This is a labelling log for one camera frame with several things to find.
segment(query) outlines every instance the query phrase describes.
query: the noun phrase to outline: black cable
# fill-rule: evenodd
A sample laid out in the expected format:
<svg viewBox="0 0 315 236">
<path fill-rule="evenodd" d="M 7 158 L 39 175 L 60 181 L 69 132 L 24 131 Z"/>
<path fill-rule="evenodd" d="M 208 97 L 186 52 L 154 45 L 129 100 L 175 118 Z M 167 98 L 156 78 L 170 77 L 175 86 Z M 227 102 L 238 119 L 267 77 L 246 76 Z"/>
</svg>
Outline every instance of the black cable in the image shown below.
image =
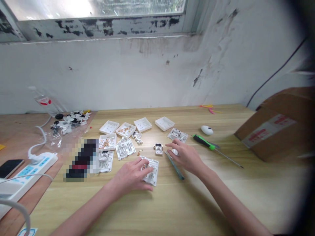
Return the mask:
<svg viewBox="0 0 315 236">
<path fill-rule="evenodd" d="M 298 45 L 298 47 L 295 49 L 295 51 L 292 53 L 292 55 L 289 57 L 289 59 L 287 59 L 287 61 L 269 78 L 266 80 L 266 82 L 264 82 L 257 90 L 256 92 L 254 92 L 254 94 L 252 95 L 252 97 L 250 98 L 250 100 L 248 101 L 246 107 L 249 106 L 250 102 L 252 101 L 253 97 L 256 95 L 256 93 L 269 81 L 272 79 L 272 77 L 274 77 L 283 67 L 285 67 L 285 65 L 291 60 L 291 58 L 294 56 L 294 54 L 300 49 L 300 47 L 303 45 L 303 43 L 306 41 L 307 36 L 305 37 L 305 39 L 303 39 L 303 41 L 300 43 L 300 45 Z"/>
</svg>

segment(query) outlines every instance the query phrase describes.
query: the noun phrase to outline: green screwdriver handle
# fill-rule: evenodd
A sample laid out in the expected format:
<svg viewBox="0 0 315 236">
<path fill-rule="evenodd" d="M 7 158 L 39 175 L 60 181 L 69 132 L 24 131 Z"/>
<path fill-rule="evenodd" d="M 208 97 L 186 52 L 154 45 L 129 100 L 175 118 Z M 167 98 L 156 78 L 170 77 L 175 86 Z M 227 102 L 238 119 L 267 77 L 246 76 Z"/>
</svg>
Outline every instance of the green screwdriver handle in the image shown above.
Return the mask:
<svg viewBox="0 0 315 236">
<path fill-rule="evenodd" d="M 193 138 L 198 142 L 201 143 L 203 145 L 205 145 L 206 147 L 208 147 L 210 150 L 214 150 L 216 149 L 216 147 L 212 144 L 210 144 L 209 142 L 207 142 L 203 137 L 200 137 L 199 135 L 194 135 Z"/>
</svg>

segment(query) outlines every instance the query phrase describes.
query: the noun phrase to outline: wire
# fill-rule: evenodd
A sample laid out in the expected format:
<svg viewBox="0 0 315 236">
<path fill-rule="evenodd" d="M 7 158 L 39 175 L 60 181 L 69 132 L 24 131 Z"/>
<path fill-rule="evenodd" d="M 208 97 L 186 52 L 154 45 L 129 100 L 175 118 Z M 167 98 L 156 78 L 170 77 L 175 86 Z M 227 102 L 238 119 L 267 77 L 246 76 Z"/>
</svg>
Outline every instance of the wire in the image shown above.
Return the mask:
<svg viewBox="0 0 315 236">
<path fill-rule="evenodd" d="M 2 181 L 0 182 L 0 184 L 4 183 L 4 182 L 8 182 L 10 180 L 14 180 L 14 179 L 18 179 L 18 178 L 22 178 L 22 177 L 27 177 L 27 176 L 32 176 L 32 175 L 42 175 L 42 176 L 47 176 L 48 178 L 50 178 L 51 181 L 53 181 L 53 178 L 50 176 L 50 175 L 47 175 L 47 174 L 30 174 L 30 175 L 21 175 L 21 176 L 18 176 L 18 177 L 14 177 L 14 178 L 11 178 L 11 179 L 7 179 L 5 181 Z"/>
<path fill-rule="evenodd" d="M 32 147 L 29 148 L 28 157 L 29 157 L 29 159 L 33 160 L 33 161 L 32 161 L 33 164 L 38 163 L 40 160 L 36 160 L 36 159 L 35 159 L 35 157 L 37 157 L 37 156 L 32 154 L 32 149 L 33 149 L 34 147 L 43 145 L 43 144 L 45 144 L 45 143 L 47 142 L 47 137 L 46 137 L 46 134 L 45 134 L 45 132 L 43 131 L 42 127 L 45 126 L 45 125 L 50 121 L 51 118 L 52 118 L 52 117 L 50 116 L 50 117 L 48 118 L 48 120 L 45 122 L 45 124 L 43 124 L 43 125 L 41 125 L 41 126 L 35 126 L 35 127 L 39 128 L 40 131 L 42 132 L 43 137 L 44 137 L 44 142 L 42 142 L 41 144 L 36 144 L 36 145 L 34 145 L 34 146 L 32 146 Z"/>
<path fill-rule="evenodd" d="M 48 118 L 48 120 L 46 121 L 46 123 L 45 124 L 43 124 L 43 125 L 41 125 L 40 127 L 43 127 L 43 126 L 45 126 L 45 125 L 47 125 L 47 123 L 50 121 L 50 119 L 51 119 L 52 117 L 51 116 L 49 116 L 49 118 Z"/>
<path fill-rule="evenodd" d="M 292 55 L 289 57 L 289 59 L 287 59 L 287 61 L 269 78 L 266 80 L 266 82 L 264 82 L 257 90 L 256 92 L 254 92 L 254 94 L 252 95 L 252 97 L 250 98 L 250 100 L 248 101 L 246 107 L 249 106 L 250 102 L 252 101 L 253 97 L 256 95 L 256 93 L 269 81 L 272 79 L 272 77 L 274 77 L 283 67 L 285 67 L 285 65 L 291 60 L 291 58 L 294 56 L 294 54 L 300 49 L 300 47 L 303 45 L 303 43 L 306 41 L 308 36 L 305 37 L 305 39 L 303 39 L 303 41 L 300 43 L 300 45 L 298 45 L 298 47 L 295 49 L 295 51 L 292 53 Z"/>
<path fill-rule="evenodd" d="M 31 230 L 31 219 L 30 219 L 30 215 L 27 212 L 27 209 L 23 205 L 21 205 L 17 202 L 14 202 L 12 200 L 9 200 L 9 199 L 0 198 L 0 204 L 14 207 L 15 209 L 17 209 L 21 212 L 21 214 L 24 216 L 25 223 L 26 223 L 25 236 L 28 236 L 30 234 L 30 230 Z"/>
</svg>

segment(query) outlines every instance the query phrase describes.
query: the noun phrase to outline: red bottle label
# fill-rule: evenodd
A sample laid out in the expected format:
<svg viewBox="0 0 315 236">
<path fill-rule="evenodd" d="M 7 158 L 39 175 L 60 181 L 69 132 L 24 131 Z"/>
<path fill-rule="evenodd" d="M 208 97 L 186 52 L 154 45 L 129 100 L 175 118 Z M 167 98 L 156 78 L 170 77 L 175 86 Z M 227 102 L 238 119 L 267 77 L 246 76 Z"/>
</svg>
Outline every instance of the red bottle label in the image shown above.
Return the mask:
<svg viewBox="0 0 315 236">
<path fill-rule="evenodd" d="M 48 104 L 52 103 L 52 101 L 48 97 L 37 99 L 36 101 L 42 106 L 47 106 Z"/>
</svg>

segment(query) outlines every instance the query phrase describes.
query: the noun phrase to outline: window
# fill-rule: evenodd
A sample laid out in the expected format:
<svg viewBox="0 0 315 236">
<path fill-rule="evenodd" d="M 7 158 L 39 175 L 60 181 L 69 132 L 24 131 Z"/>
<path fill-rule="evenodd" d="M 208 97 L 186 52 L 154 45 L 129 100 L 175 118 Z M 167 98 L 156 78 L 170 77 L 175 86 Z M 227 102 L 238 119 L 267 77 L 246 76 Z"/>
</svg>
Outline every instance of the window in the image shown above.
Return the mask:
<svg viewBox="0 0 315 236">
<path fill-rule="evenodd" d="M 35 41 L 197 33 L 209 5 L 203 0 L 0 1 L 13 28 Z"/>
</svg>

